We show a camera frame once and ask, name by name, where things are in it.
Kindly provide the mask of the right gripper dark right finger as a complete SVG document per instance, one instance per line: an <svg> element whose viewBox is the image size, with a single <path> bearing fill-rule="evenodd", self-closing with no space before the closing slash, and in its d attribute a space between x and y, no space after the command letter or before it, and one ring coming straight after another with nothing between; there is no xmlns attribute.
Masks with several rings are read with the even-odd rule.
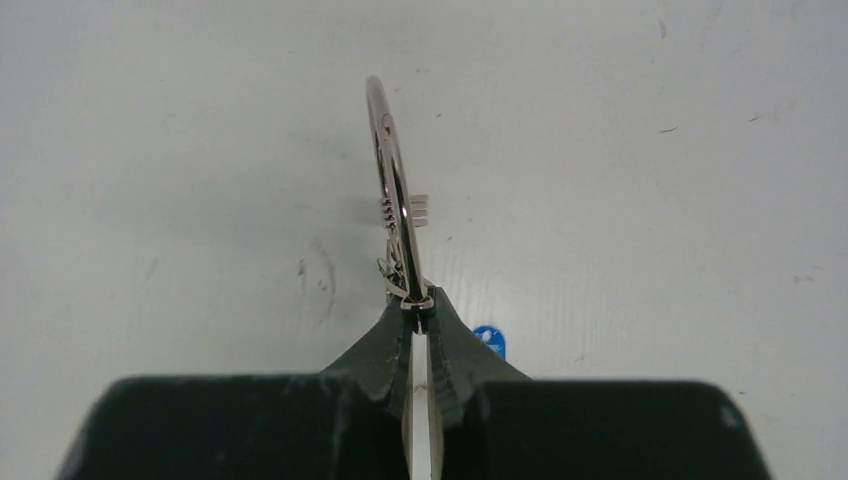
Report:
<svg viewBox="0 0 848 480"><path fill-rule="evenodd" d="M534 380L445 291L428 321L443 479L767 479L742 412L689 380Z"/></svg>

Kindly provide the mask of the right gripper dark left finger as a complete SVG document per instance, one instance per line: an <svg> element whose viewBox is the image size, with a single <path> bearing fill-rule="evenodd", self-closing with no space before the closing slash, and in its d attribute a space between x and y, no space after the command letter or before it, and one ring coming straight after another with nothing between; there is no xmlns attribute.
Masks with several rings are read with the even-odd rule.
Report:
<svg viewBox="0 0 848 480"><path fill-rule="evenodd" d="M406 479L411 328L398 300L318 372L132 376L95 401L60 479Z"/></svg>

